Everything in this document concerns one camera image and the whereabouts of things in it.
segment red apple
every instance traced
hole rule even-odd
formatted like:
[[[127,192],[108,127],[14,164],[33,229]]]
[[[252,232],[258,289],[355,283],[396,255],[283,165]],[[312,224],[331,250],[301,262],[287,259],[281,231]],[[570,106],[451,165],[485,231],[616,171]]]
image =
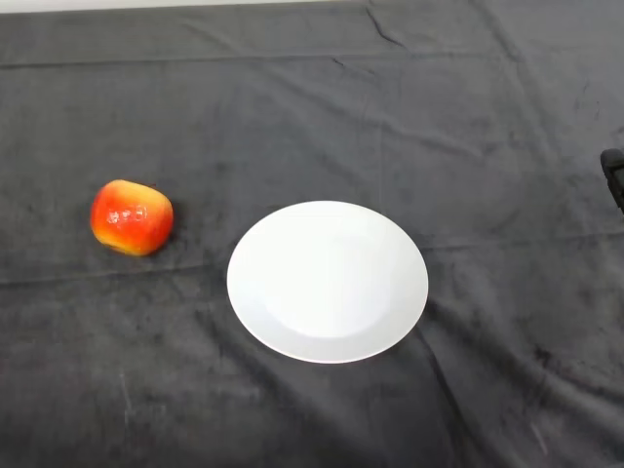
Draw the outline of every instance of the red apple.
[[[96,239],[128,255],[147,255],[167,241],[174,226],[174,208],[158,190],[113,180],[102,187],[91,208]]]

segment white plate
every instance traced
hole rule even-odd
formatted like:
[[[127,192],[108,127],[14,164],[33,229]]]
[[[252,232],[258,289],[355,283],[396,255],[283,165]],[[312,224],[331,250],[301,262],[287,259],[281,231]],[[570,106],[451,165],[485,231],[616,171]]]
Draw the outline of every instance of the white plate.
[[[341,202],[279,210],[239,242],[227,270],[234,311],[287,356],[348,363],[388,349],[427,300],[422,255],[379,213]]]

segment dark tablecloth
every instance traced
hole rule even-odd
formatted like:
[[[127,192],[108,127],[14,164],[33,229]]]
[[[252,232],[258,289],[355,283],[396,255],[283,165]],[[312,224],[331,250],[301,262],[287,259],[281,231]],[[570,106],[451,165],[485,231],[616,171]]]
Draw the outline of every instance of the dark tablecloth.
[[[0,466],[624,466],[624,2],[413,0],[0,17]],[[113,178],[175,236],[102,248]],[[301,363],[224,275],[288,204],[377,210],[430,298]]]

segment white surface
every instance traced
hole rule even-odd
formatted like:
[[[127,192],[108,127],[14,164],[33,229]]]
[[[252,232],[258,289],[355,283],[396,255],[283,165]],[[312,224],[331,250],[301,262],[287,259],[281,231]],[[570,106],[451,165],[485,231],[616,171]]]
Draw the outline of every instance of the white surface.
[[[0,0],[0,14],[309,1],[323,2],[331,0]]]
[[[388,349],[424,308],[427,269],[410,237],[357,205],[279,210],[241,239],[227,289],[261,342],[293,358],[346,363]]]

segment round plate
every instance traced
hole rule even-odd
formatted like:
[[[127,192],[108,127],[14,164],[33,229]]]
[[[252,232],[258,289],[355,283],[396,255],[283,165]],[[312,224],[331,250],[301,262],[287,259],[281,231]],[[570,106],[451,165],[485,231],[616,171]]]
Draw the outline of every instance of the round plate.
[[[279,210],[241,239],[227,270],[234,311],[268,347],[315,363],[384,351],[420,317],[429,282],[410,237],[341,202]]]

